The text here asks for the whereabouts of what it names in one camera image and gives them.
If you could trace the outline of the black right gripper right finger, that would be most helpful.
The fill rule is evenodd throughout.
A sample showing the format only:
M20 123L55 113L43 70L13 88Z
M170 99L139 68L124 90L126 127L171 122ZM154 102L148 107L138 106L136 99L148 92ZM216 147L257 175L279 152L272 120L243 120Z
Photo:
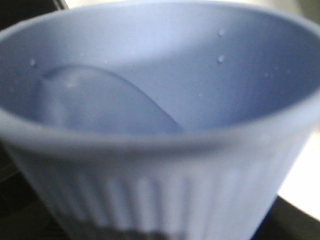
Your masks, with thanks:
M320 221L278 196L253 240L318 240Z

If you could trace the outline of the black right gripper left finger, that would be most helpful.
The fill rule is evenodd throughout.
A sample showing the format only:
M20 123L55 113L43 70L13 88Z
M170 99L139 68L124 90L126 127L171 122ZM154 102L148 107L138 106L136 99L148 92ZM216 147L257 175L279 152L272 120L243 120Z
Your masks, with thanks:
M0 238L69 239L3 148L0 149Z

